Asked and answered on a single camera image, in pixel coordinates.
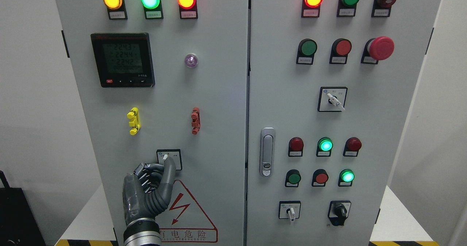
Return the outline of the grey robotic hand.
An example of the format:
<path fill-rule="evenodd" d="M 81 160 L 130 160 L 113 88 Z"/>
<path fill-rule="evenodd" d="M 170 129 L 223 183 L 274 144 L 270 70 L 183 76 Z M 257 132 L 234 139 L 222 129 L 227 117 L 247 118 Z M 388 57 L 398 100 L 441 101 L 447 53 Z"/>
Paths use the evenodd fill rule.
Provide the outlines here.
<path fill-rule="evenodd" d="M 124 178 L 122 201 L 127 226 L 140 218 L 155 218 L 169 206 L 176 165 L 165 155 L 162 164 L 140 163 Z"/>

